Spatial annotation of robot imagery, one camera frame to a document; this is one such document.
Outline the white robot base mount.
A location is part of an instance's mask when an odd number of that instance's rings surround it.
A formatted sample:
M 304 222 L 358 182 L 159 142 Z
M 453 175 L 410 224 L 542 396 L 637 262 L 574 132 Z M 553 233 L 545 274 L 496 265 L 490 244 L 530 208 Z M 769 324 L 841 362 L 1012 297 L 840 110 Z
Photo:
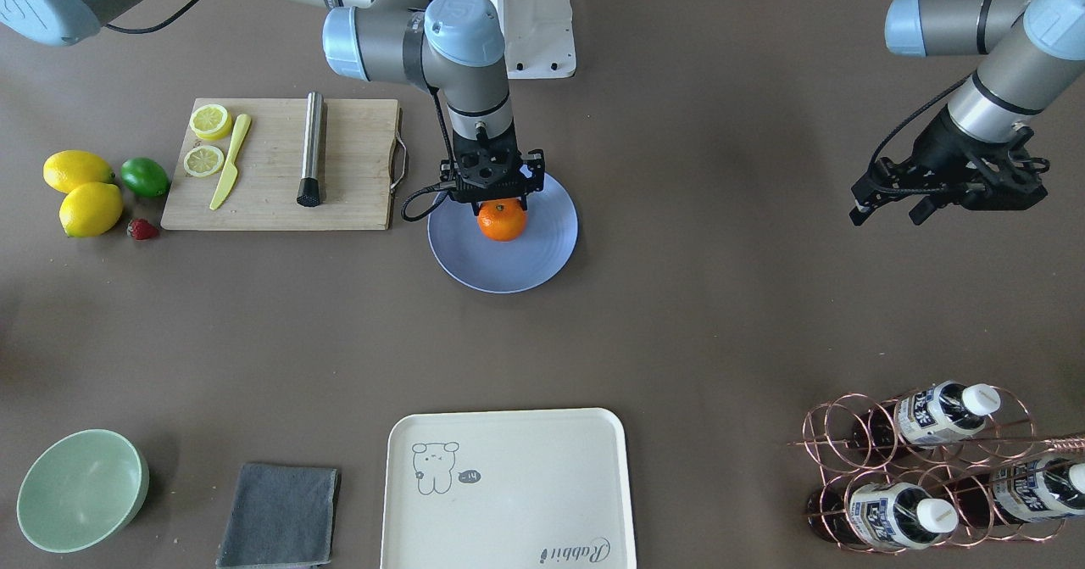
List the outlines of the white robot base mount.
M 570 78 L 577 69 L 570 0 L 492 0 L 511 80 Z

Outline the robot arm at fruit side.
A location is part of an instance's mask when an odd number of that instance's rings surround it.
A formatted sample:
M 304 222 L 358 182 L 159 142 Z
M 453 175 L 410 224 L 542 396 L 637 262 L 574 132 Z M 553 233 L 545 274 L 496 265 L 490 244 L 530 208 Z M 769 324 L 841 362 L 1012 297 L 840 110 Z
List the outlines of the robot arm at fruit side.
M 94 36 L 143 0 L 3 0 L 12 31 L 43 45 Z M 505 65 L 505 33 L 489 0 L 291 0 L 326 5 L 323 51 L 339 75 L 403 83 L 444 94 L 448 159 L 433 190 L 474 213 L 545 186 L 540 149 L 519 147 Z

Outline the robot arm at plate side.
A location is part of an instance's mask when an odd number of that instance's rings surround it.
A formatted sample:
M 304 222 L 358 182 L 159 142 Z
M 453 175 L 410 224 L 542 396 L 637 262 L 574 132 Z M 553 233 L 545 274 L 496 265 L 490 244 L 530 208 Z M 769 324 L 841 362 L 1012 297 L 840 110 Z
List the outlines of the robot arm at plate side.
M 852 186 L 854 225 L 909 197 L 916 225 L 950 205 L 1020 212 L 1046 198 L 1049 164 L 1027 153 L 1031 122 L 1082 75 L 1084 0 L 894 0 L 884 39 L 902 56 L 982 62 L 939 93 L 910 156 L 872 154 Z

